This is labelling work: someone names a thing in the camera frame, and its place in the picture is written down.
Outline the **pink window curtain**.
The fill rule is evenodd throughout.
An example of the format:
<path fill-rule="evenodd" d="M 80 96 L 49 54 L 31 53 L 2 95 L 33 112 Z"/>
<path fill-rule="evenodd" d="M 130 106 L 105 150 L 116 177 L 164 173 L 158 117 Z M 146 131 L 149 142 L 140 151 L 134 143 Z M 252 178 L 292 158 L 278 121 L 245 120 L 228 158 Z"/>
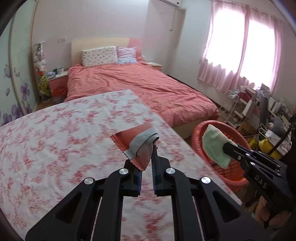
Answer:
<path fill-rule="evenodd" d="M 212 1 L 198 79 L 226 93 L 241 86 L 271 92 L 281 62 L 283 21 L 253 6 Z"/>

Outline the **cluttered desk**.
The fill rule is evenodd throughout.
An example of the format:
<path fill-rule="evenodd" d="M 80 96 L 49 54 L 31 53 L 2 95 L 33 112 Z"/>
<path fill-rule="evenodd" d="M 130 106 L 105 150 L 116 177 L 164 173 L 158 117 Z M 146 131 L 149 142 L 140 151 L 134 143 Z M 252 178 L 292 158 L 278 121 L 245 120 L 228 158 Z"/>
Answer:
<path fill-rule="evenodd" d="M 269 118 L 269 87 L 264 84 L 256 92 L 255 98 L 259 100 L 260 110 L 260 125 L 258 129 L 258 141 L 267 138 L 273 145 L 273 149 L 269 151 L 268 155 L 274 150 L 278 150 L 282 156 L 295 150 L 295 115 L 290 120 L 292 121 L 290 127 L 285 130 L 281 118 L 278 116 Z"/>

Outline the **grey sock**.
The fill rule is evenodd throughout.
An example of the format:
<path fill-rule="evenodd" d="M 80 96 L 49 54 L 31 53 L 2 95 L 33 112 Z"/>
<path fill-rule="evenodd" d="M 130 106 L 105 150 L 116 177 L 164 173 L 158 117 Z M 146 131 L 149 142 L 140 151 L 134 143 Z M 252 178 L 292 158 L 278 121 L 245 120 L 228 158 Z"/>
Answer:
<path fill-rule="evenodd" d="M 154 143 L 159 135 L 154 126 L 136 126 L 127 130 L 128 147 L 124 154 L 140 170 L 144 171 L 151 159 Z"/>

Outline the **white floral pillow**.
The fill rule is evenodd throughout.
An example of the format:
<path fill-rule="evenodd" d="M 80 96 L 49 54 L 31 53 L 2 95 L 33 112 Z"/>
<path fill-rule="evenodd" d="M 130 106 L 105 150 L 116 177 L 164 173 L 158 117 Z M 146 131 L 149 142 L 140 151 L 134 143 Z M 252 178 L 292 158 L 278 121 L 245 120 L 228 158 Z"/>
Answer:
<path fill-rule="evenodd" d="M 115 46 L 82 50 L 81 54 L 82 65 L 85 68 L 118 63 Z"/>

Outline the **glass sliding wardrobe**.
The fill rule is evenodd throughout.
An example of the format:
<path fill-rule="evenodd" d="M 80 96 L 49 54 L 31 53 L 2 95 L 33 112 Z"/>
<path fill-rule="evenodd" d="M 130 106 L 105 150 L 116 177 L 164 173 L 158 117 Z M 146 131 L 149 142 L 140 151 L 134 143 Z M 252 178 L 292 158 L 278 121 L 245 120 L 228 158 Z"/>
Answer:
<path fill-rule="evenodd" d="M 1 126 L 37 107 L 30 60 L 32 13 L 17 11 L 1 35 Z"/>

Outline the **light green cloth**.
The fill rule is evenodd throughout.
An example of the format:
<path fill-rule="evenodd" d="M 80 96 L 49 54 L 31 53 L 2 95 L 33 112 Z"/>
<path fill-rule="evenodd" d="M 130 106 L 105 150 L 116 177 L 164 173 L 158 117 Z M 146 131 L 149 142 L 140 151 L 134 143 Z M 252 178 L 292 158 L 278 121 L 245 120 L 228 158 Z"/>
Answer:
<path fill-rule="evenodd" d="M 227 169 L 232 160 L 223 151 L 223 146 L 227 143 L 237 147 L 237 144 L 227 138 L 218 128 L 208 125 L 202 136 L 203 150 L 212 161 L 223 169 Z"/>

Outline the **yellow bag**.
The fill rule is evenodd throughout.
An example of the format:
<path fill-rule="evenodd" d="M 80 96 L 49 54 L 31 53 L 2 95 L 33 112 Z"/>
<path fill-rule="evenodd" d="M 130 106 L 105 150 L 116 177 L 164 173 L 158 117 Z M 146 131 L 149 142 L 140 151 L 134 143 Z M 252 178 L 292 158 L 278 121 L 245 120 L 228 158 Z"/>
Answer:
<path fill-rule="evenodd" d="M 262 141 L 259 141 L 258 145 L 259 145 L 260 151 L 265 154 L 268 154 L 269 151 L 273 149 L 272 143 L 267 138 L 263 139 Z M 269 156 L 277 160 L 280 160 L 282 157 L 281 153 L 278 150 L 274 150 L 271 154 L 269 154 Z"/>

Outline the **pink bedside nightstand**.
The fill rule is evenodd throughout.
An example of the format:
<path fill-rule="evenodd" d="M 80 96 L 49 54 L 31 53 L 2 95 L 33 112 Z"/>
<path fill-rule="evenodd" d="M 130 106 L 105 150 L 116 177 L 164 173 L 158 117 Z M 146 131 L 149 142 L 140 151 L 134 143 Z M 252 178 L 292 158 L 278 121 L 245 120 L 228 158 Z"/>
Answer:
<path fill-rule="evenodd" d="M 62 103 L 67 97 L 67 83 L 68 71 L 56 75 L 54 78 L 49 79 L 49 88 L 51 90 L 54 103 Z"/>

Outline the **red plastic laundry basket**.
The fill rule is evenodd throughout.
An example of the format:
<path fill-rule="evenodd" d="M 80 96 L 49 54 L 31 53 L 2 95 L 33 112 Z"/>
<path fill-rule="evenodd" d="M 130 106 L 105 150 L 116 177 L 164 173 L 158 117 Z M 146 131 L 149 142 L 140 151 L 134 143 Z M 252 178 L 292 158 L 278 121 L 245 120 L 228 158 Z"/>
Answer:
<path fill-rule="evenodd" d="M 194 128 L 192 148 L 233 192 L 238 192 L 249 182 L 240 163 L 223 152 L 226 143 L 250 149 L 246 139 L 225 123 L 208 120 Z"/>

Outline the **plush toy stack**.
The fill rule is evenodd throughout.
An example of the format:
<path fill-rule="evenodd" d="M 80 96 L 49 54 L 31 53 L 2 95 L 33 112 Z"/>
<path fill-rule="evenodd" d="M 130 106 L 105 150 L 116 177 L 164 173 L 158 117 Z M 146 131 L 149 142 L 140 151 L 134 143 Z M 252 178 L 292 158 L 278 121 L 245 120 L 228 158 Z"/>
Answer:
<path fill-rule="evenodd" d="M 44 41 L 39 42 L 33 46 L 34 71 L 42 102 L 46 102 L 51 99 L 51 91 L 49 88 L 48 76 L 46 74 L 47 66 L 44 54 L 44 43 Z"/>

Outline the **bed with coral duvet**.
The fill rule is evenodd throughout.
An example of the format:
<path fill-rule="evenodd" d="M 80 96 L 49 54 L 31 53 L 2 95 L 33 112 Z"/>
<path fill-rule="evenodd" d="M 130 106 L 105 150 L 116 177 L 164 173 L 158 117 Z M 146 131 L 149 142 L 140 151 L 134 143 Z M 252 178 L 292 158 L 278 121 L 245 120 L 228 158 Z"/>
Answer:
<path fill-rule="evenodd" d="M 142 60 L 89 68 L 77 64 L 68 70 L 67 89 L 67 101 L 130 89 L 172 128 L 219 116 L 207 96 Z"/>

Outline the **pink striped pillow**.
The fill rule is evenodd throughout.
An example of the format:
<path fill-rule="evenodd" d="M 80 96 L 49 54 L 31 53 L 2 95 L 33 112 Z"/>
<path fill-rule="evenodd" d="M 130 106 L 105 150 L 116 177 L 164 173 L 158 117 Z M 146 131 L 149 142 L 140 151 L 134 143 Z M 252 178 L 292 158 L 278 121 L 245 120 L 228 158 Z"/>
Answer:
<path fill-rule="evenodd" d="M 135 47 L 132 47 L 132 48 L 117 47 L 116 51 L 117 51 L 118 64 L 137 63 L 137 49 Z"/>

